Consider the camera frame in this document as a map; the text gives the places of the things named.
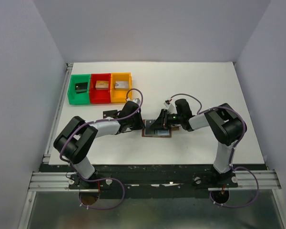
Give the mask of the brown leather card holder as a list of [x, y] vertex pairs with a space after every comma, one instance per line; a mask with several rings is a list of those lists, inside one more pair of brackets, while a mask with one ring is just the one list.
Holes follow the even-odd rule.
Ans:
[[155, 134], [153, 136], [145, 136], [144, 130], [142, 130], [142, 137], [157, 137], [157, 138], [171, 138], [172, 137], [172, 131], [178, 131], [179, 126], [173, 126], [171, 129], [166, 130], [155, 130]]

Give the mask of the black VIP card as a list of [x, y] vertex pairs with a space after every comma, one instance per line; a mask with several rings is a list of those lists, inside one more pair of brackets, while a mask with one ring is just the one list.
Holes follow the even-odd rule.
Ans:
[[103, 119], [111, 117], [111, 118], [117, 118], [118, 115], [118, 110], [107, 110], [107, 111], [103, 111]]

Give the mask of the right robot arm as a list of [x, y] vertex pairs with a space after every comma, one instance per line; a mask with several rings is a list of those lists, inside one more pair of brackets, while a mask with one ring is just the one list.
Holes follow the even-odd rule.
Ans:
[[192, 114], [186, 99], [176, 100], [175, 108], [177, 111], [175, 114], [162, 109], [150, 129], [168, 130], [173, 125], [181, 125], [184, 130], [191, 132], [210, 127], [218, 142], [213, 163], [215, 172], [210, 174], [210, 182], [215, 187], [222, 186], [227, 181], [226, 173], [232, 170], [236, 146], [247, 131], [245, 121], [228, 103], [210, 108], [197, 115]]

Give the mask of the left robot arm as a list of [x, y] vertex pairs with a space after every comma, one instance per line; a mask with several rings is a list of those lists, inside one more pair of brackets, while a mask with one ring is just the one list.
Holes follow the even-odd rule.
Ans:
[[85, 188], [92, 188], [96, 184], [95, 168], [87, 154], [94, 139], [143, 128], [140, 99], [132, 99], [117, 112], [115, 119], [108, 117], [101, 122], [88, 124], [79, 116], [73, 117], [56, 137], [53, 147], [60, 153], [61, 158], [65, 158], [81, 175], [80, 183]]

